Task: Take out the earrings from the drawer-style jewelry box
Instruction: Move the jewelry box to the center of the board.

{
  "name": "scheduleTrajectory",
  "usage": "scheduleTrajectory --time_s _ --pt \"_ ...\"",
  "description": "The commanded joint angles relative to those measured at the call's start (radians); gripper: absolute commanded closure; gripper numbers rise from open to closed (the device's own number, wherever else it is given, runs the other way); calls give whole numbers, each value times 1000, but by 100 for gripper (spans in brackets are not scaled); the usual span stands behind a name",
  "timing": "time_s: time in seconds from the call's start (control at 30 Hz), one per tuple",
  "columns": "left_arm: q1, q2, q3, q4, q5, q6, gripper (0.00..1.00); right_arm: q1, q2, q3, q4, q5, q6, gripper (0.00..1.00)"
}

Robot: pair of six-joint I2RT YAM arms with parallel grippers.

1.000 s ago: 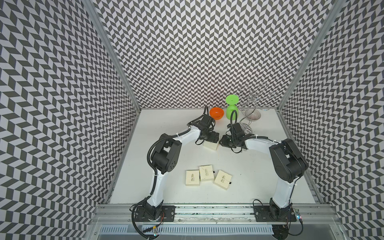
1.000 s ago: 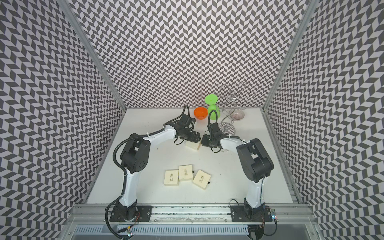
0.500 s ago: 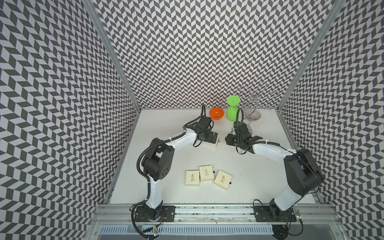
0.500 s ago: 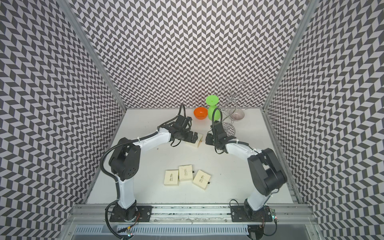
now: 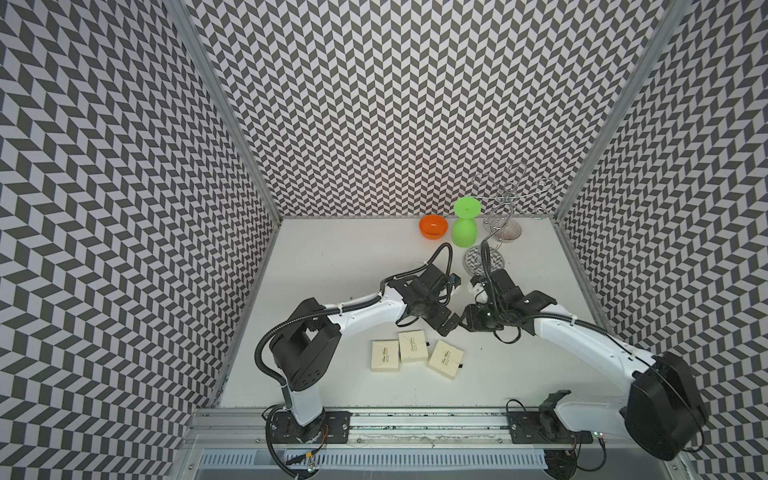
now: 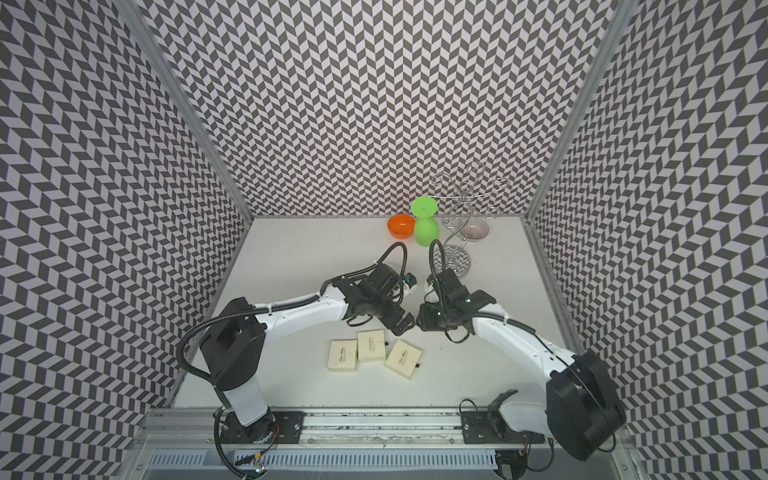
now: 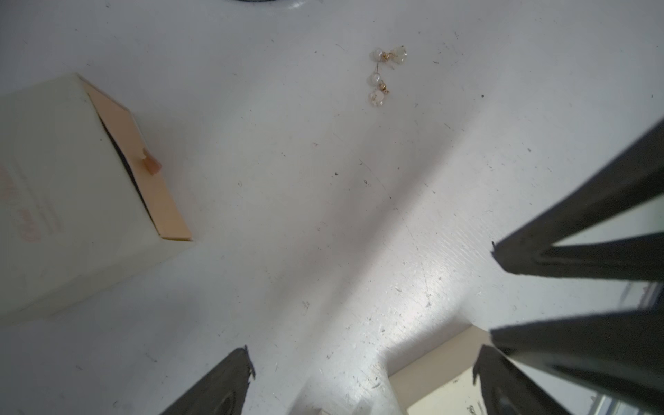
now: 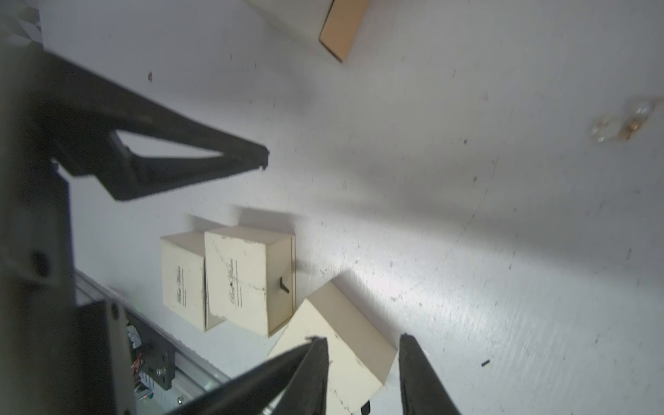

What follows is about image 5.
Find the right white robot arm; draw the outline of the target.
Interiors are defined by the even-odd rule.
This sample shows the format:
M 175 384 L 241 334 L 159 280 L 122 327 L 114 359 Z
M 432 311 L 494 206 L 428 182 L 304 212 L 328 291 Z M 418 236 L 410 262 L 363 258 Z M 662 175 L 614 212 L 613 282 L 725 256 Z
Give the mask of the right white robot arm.
M 569 390 L 560 390 L 544 403 L 546 414 L 570 431 L 630 438 L 660 460 L 692 452 L 689 444 L 702 438 L 709 411 L 681 356 L 653 354 L 623 342 L 541 291 L 523 294 L 505 269 L 492 267 L 486 241 L 479 256 L 481 272 L 472 283 L 482 287 L 485 299 L 465 308 L 465 330 L 496 334 L 513 328 L 519 335 L 538 337 L 590 365 L 619 390 L 592 399 L 574 399 Z

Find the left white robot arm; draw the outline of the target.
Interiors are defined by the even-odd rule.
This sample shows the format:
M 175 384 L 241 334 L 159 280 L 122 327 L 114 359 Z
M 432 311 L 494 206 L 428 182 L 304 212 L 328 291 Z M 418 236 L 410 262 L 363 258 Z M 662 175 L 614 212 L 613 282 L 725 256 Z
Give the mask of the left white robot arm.
M 453 290 L 460 284 L 451 272 L 452 263 L 453 247 L 442 243 L 423 265 L 383 279 L 377 292 L 329 305 L 306 299 L 262 336 L 254 363 L 278 383 L 284 408 L 298 426 L 316 426 L 324 418 L 317 384 L 341 341 L 411 317 L 425 321 L 443 337 L 458 326 L 459 316 L 449 309 Z

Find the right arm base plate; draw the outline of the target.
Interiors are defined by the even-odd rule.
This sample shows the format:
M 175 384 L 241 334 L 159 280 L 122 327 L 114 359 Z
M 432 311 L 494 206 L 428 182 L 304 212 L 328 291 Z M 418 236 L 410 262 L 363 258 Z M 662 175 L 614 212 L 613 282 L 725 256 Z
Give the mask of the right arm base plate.
M 514 444 L 589 445 L 594 436 L 589 431 L 569 430 L 554 414 L 538 411 L 506 413 L 508 428 Z

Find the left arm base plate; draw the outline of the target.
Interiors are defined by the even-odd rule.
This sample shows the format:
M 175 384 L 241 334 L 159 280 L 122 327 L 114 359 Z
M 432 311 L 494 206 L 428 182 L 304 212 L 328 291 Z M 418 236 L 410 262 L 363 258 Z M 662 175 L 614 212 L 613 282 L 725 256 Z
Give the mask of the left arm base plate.
M 267 438 L 277 444 L 346 444 L 350 433 L 349 411 L 324 411 L 307 425 L 300 425 L 289 411 L 278 410 L 267 421 Z

